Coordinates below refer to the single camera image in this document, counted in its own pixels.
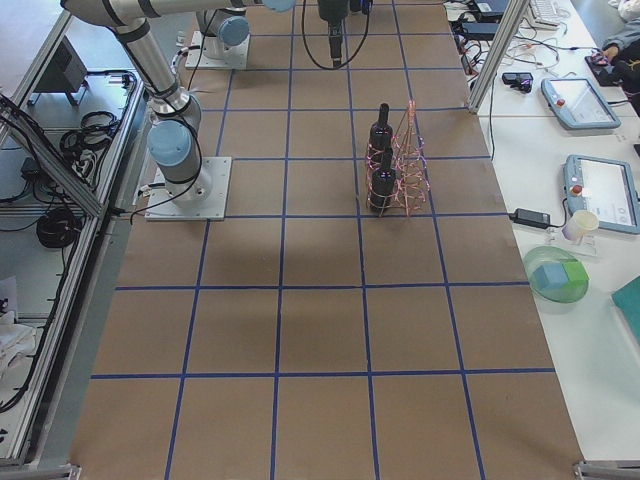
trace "keyboard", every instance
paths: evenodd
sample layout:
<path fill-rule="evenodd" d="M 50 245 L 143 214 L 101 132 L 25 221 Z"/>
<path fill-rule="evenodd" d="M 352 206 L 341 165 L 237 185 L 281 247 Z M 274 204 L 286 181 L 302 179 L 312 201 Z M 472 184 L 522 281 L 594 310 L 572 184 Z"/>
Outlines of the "keyboard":
<path fill-rule="evenodd" d="M 532 27 L 555 30 L 562 23 L 553 0 L 529 0 L 525 18 Z"/>

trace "person's hand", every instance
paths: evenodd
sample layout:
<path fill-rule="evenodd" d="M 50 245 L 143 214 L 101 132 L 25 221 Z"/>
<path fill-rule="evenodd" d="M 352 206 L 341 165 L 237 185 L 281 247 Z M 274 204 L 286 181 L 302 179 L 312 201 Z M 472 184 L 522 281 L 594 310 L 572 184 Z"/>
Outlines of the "person's hand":
<path fill-rule="evenodd" d="M 620 49 L 615 45 L 611 45 L 606 50 L 602 51 L 602 55 L 604 55 L 607 58 L 607 60 L 609 60 L 609 63 L 611 63 L 611 60 L 616 58 L 619 53 L 620 53 Z"/>

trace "floor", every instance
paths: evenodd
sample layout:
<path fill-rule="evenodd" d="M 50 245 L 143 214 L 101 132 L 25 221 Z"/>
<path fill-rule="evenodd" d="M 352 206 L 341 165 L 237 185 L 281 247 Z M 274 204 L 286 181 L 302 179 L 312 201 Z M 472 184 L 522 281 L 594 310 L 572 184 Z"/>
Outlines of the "floor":
<path fill-rule="evenodd" d="M 571 0 L 580 14 L 596 45 L 604 46 L 604 41 L 624 27 L 624 20 L 618 9 L 607 0 Z"/>
<path fill-rule="evenodd" d="M 250 8 L 249 68 L 196 74 L 203 153 L 233 156 L 227 217 L 136 219 L 71 460 L 86 480 L 573 478 L 443 8 L 376 4 L 334 72 L 308 59 L 300 14 Z M 347 28 L 352 52 L 364 17 Z M 326 37 L 309 43 L 328 63 Z M 378 218 L 369 127 L 409 98 L 431 192 Z"/>

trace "power adapter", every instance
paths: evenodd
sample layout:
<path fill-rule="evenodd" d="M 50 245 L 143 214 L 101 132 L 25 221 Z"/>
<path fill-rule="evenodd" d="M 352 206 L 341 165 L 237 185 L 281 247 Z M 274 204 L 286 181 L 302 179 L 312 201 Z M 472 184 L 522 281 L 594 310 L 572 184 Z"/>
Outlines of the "power adapter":
<path fill-rule="evenodd" d="M 541 228 L 543 230 L 551 226 L 551 219 L 548 213 L 534 212 L 532 210 L 525 210 L 524 208 L 516 208 L 513 213 L 509 214 L 509 219 L 513 223 Z"/>
<path fill-rule="evenodd" d="M 32 157 L 27 157 L 20 168 L 20 175 L 28 182 L 34 182 L 40 176 L 40 165 Z"/>

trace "white table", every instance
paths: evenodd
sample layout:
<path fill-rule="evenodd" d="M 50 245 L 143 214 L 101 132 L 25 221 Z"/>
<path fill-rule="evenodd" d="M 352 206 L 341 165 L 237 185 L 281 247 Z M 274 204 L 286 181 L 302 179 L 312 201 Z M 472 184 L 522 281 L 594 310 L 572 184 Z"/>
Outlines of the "white table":
<path fill-rule="evenodd" d="M 560 8 L 570 14 L 566 20 L 566 29 L 564 26 L 556 31 L 538 30 L 534 33 L 531 29 L 521 28 L 519 36 L 534 37 L 535 40 L 544 41 L 549 45 L 570 47 L 593 47 L 597 46 L 591 39 L 591 35 L 587 31 L 580 16 L 571 4 L 570 0 L 555 0 Z M 526 40 L 514 39 L 512 46 L 527 43 Z M 527 61 L 536 61 L 543 66 L 536 66 L 530 63 L 524 63 L 505 57 L 498 69 L 498 73 L 494 80 L 493 88 L 493 110 L 492 115 L 513 116 L 513 117 L 544 117 L 553 116 L 546 100 L 540 93 L 540 83 L 544 78 L 558 77 L 586 77 L 591 78 L 595 82 L 595 78 L 584 60 L 584 57 L 591 54 L 590 50 L 558 50 L 558 58 L 553 51 L 543 45 L 531 43 L 531 48 L 520 46 L 509 50 L 509 55 Z M 524 94 L 513 90 L 502 83 L 502 74 L 504 72 L 530 72 L 533 75 L 532 91 Z M 626 96 L 619 87 L 599 87 L 604 98 L 611 101 L 626 100 Z M 489 91 L 480 106 L 479 114 L 488 115 L 491 103 L 491 91 Z M 616 106 L 614 111 L 619 117 L 637 117 L 633 107 L 629 104 Z"/>
<path fill-rule="evenodd" d="M 553 117 L 493 118 L 494 166 L 507 209 L 551 214 L 562 223 L 562 166 L 570 154 L 627 161 L 636 182 L 640 119 L 628 117 L 614 133 L 579 136 Z M 481 118 L 489 142 L 488 118 Z M 545 243 L 545 232 L 514 225 L 524 256 Z M 640 348 L 611 293 L 640 275 L 640 236 L 599 230 L 598 257 L 579 257 L 590 277 L 586 296 L 556 304 L 536 296 L 536 305 L 586 460 L 640 459 Z"/>

